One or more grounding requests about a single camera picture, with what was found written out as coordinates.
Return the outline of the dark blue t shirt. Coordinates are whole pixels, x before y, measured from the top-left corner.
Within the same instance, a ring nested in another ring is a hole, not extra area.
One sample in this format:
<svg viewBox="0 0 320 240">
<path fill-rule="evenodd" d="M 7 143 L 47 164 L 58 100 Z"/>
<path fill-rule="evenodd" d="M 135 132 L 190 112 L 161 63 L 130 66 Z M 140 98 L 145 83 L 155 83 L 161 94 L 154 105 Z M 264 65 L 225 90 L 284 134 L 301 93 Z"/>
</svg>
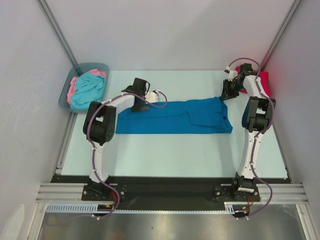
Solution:
<svg viewBox="0 0 320 240">
<path fill-rule="evenodd" d="M 164 108 L 118 115 L 117 134 L 230 134 L 228 107 L 219 97 L 170 101 Z"/>
</svg>

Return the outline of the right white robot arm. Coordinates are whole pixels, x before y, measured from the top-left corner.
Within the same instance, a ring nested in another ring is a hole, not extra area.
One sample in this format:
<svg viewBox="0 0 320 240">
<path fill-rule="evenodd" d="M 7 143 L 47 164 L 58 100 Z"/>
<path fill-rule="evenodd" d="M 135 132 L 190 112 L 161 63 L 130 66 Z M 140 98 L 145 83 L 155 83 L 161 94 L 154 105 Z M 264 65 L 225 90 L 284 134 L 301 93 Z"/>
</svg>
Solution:
<svg viewBox="0 0 320 240">
<path fill-rule="evenodd" d="M 260 72 L 255 72 L 250 63 L 242 64 L 239 71 L 227 66 L 225 72 L 228 78 L 223 81 L 220 100 L 234 99 L 242 90 L 249 96 L 241 120 L 244 128 L 243 154 L 230 188 L 231 197 L 242 201 L 258 192 L 258 154 L 264 134 L 273 124 L 276 100 L 265 92 Z"/>
</svg>

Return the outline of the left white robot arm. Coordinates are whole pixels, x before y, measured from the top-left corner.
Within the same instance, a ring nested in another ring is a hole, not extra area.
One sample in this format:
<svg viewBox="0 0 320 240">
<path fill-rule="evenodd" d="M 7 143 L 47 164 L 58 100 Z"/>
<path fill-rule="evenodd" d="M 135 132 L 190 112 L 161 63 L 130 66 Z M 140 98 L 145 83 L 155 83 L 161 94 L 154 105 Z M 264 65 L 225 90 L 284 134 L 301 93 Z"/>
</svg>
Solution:
<svg viewBox="0 0 320 240">
<path fill-rule="evenodd" d="M 83 133 L 92 145 L 92 173 L 89 176 L 88 187 L 100 200 L 110 196 L 111 188 L 104 184 L 109 177 L 102 167 L 102 151 L 106 143 L 110 142 L 116 132 L 118 115 L 129 109 L 131 112 L 148 110 L 145 106 L 150 83 L 141 78 L 135 78 L 132 85 L 121 91 L 121 95 L 111 100 L 93 101 L 89 105 Z"/>
</svg>

